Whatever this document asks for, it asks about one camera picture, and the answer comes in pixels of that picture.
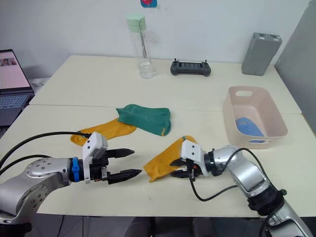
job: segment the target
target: clear plastic bottle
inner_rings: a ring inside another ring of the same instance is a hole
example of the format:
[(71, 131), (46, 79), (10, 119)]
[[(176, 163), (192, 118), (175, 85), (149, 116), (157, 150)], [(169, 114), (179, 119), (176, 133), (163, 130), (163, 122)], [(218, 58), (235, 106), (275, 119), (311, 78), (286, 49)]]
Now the clear plastic bottle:
[(154, 68), (147, 41), (145, 16), (142, 13), (128, 15), (127, 24), (135, 57), (137, 58), (139, 73), (143, 78), (151, 78), (154, 75)]

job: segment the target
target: white table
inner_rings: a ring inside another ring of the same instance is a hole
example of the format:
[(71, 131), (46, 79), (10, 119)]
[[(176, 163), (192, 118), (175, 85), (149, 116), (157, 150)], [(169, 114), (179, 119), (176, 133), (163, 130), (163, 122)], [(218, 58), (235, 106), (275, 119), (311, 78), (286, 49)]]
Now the white table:
[[(85, 106), (28, 106), (0, 140), (4, 155), (18, 142), (44, 132), (77, 131), (105, 123), (118, 115), (114, 108)], [(316, 138), (300, 114), (282, 114), (288, 135), (266, 150), (253, 150), (265, 170), (280, 189), (287, 189), (286, 199), (300, 216), (315, 216), (315, 146)], [(141, 129), (130, 135), (109, 140), (109, 148), (130, 148), (135, 154), (110, 160), (113, 173), (129, 168), (142, 168), (154, 156), (183, 135), (192, 135), (205, 150), (227, 145), (222, 112), (171, 110), (171, 132), (160, 137)], [(70, 142), (70, 136), (40, 138), (17, 150), (13, 161), (31, 154), (54, 157), (81, 158), (81, 147)], [(31, 161), (13, 166), (1, 177), (1, 182), (24, 170)], [(92, 216), (229, 216), (256, 217), (247, 206), (239, 189), (230, 190), (209, 202), (194, 196), (187, 179), (165, 177), (149, 183), (143, 171), (126, 182), (108, 185), (107, 182), (72, 183), (51, 193), (40, 206), (40, 213)], [(230, 186), (229, 173), (219, 177), (198, 177), (196, 186), (202, 197)]]
[(259, 77), (242, 74), (238, 63), (209, 63), (211, 76), (204, 77), (173, 76), (171, 60), (153, 63), (157, 74), (143, 79), (133, 58), (71, 56), (31, 104), (222, 111), (228, 88), (248, 85), (267, 89), (281, 113), (301, 113), (272, 65)]

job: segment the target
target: green bottle cap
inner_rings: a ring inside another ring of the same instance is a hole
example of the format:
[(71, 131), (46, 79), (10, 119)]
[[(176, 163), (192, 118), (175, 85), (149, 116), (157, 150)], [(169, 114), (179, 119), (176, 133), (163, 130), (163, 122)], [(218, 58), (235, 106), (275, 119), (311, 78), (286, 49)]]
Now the green bottle cap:
[(146, 30), (146, 21), (143, 13), (134, 13), (127, 16), (127, 24), (131, 32)]

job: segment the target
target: black game controller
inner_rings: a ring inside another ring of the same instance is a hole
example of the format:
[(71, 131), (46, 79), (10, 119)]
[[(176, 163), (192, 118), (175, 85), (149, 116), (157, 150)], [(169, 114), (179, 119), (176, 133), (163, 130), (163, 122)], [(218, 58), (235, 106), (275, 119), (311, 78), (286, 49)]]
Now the black game controller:
[(186, 63), (174, 59), (170, 71), (175, 76), (178, 74), (197, 74), (207, 77), (211, 74), (211, 68), (206, 61), (201, 63)]

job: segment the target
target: robotic arm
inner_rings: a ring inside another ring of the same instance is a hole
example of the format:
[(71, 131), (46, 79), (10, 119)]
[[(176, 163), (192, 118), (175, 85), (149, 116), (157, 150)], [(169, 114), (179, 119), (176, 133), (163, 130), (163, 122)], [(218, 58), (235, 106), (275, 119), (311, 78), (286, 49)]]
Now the robotic arm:
[(86, 184), (105, 181), (109, 184), (128, 180), (141, 170), (124, 170), (111, 174), (107, 170), (108, 158), (128, 156), (129, 149), (107, 150), (108, 143), (94, 132), (83, 146), (82, 159), (41, 158), (30, 163), (24, 172), (0, 185), (0, 224), (20, 225), (32, 220), (45, 198), (54, 190), (71, 182), (84, 180)]
[[(252, 162), (248, 161), (242, 152), (236, 153), (235, 146), (225, 146), (206, 153), (191, 141), (182, 143), (181, 158), (170, 165), (187, 165), (188, 171), (175, 171), (176, 177), (188, 177), (200, 174), (218, 176), (227, 168), (235, 183), (248, 198), (249, 208), (267, 217), (267, 227), (273, 237), (313, 237), (311, 231), (284, 199), (285, 190), (278, 191), (266, 175)], [(189, 165), (190, 160), (195, 168)]]

